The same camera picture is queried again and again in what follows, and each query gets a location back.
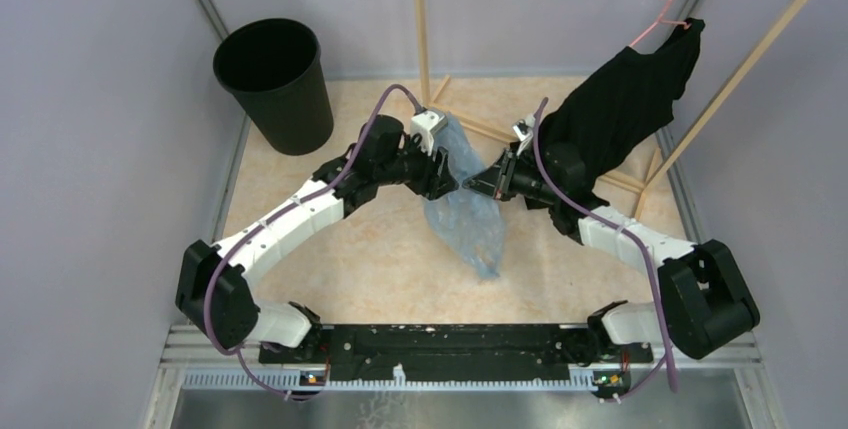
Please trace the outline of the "blue plastic trash bag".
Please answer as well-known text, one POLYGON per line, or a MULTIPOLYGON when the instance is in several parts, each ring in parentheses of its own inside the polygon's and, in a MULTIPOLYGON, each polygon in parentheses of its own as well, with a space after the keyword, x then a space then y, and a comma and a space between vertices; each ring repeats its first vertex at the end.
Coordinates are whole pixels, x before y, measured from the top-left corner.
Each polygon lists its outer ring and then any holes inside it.
MULTIPOLYGON (((436 146, 448 152, 448 169, 459 184, 485 169, 456 117, 446 114, 446 125, 435 136, 436 146)), ((506 223, 498 203, 463 186, 434 201, 425 201, 430 229, 482 279, 499 276, 506 223)))

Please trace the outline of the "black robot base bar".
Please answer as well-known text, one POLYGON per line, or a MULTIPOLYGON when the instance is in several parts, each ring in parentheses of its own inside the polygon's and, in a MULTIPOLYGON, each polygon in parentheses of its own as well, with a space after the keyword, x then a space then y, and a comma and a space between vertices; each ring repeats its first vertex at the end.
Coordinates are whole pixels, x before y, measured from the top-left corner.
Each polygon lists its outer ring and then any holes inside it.
POLYGON ((298 348, 259 351, 263 365, 313 364, 333 382, 565 381, 592 364, 650 364, 650 346, 615 346, 585 324, 325 325, 298 348))

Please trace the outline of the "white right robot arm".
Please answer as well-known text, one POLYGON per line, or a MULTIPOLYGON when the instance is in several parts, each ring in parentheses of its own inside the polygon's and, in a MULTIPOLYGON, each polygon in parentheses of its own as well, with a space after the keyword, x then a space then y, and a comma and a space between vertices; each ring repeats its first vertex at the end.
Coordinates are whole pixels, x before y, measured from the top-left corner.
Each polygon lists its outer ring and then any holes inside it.
POLYGON ((549 212, 556 230, 640 270, 654 301, 613 302, 588 318, 589 353, 612 361, 635 343, 670 346, 700 360, 751 331, 761 314, 730 248, 716 240, 697 244, 657 232, 592 192, 567 193, 583 174, 575 151, 558 145, 535 158, 510 147, 464 187, 496 201, 521 196, 549 212))

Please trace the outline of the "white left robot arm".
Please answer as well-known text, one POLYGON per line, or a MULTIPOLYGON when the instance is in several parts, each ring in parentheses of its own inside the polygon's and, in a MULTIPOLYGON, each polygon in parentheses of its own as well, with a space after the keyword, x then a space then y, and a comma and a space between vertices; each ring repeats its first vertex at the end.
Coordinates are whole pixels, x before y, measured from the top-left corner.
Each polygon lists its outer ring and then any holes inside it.
POLYGON ((297 362, 314 359, 319 316, 296 302, 263 302, 254 289, 298 246, 374 200, 382 186, 403 185, 427 200, 457 190, 449 152, 436 144, 447 123, 436 110, 415 115, 408 127, 376 116, 359 141, 277 208, 233 236, 192 243, 183 255, 176 307, 223 354, 257 342, 282 346, 297 362))

